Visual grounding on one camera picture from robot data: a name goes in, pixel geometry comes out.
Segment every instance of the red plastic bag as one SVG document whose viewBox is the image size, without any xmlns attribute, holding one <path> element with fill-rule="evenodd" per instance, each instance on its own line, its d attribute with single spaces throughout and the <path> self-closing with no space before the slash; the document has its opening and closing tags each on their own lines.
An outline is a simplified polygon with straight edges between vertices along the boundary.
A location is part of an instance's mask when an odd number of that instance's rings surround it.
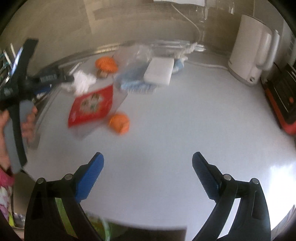
<svg viewBox="0 0 296 241">
<path fill-rule="evenodd" d="M 68 127 L 103 119 L 111 110 L 112 100 L 113 85 L 77 97 L 69 114 Z"/>
</svg>

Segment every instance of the pink floral sleeve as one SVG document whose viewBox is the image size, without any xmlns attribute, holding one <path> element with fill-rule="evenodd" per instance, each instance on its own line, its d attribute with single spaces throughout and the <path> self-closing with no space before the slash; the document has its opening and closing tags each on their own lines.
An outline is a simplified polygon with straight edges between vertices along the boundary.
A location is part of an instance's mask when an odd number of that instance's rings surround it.
<svg viewBox="0 0 296 241">
<path fill-rule="evenodd" d="M 12 194 L 12 185 L 14 177 L 9 176 L 0 168 L 0 210 L 8 220 L 8 208 L 10 205 L 10 196 Z"/>
</svg>

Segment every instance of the kettle base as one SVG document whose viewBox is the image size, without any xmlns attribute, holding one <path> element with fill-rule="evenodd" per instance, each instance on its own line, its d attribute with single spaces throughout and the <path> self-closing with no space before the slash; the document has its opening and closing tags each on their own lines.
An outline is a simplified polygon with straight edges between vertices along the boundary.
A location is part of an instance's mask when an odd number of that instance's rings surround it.
<svg viewBox="0 0 296 241">
<path fill-rule="evenodd" d="M 231 75 L 232 75 L 234 78 L 236 78 L 237 80 L 239 80 L 240 82 L 244 83 L 244 84 L 247 85 L 247 86 L 254 86 L 254 85 L 256 85 L 256 84 L 258 83 L 258 81 L 253 82 L 253 83 L 251 83 L 251 82 L 249 82 L 249 81 L 246 81 L 244 78 L 240 77 L 236 72 L 234 72 L 234 71 L 230 68 L 229 65 L 228 65 L 228 70 L 229 70 L 229 73 L 231 73 Z"/>
</svg>

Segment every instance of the white sponge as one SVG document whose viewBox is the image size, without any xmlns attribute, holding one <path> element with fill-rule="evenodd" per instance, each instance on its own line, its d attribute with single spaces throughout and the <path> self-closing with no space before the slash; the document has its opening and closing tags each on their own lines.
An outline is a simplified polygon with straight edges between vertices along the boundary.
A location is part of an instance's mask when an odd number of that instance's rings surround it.
<svg viewBox="0 0 296 241">
<path fill-rule="evenodd" d="M 144 74 L 144 81 L 156 85 L 169 85 L 173 67 L 173 58 L 154 57 Z"/>
</svg>

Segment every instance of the white electric kettle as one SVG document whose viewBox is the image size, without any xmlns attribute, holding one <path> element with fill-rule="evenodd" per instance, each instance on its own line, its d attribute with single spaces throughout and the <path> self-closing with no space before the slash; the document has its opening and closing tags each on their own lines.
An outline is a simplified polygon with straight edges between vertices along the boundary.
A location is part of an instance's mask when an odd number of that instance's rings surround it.
<svg viewBox="0 0 296 241">
<path fill-rule="evenodd" d="M 239 32 L 228 61 L 230 73 L 247 85 L 258 83 L 262 70 L 270 70 L 279 46 L 277 30 L 242 15 Z"/>
</svg>

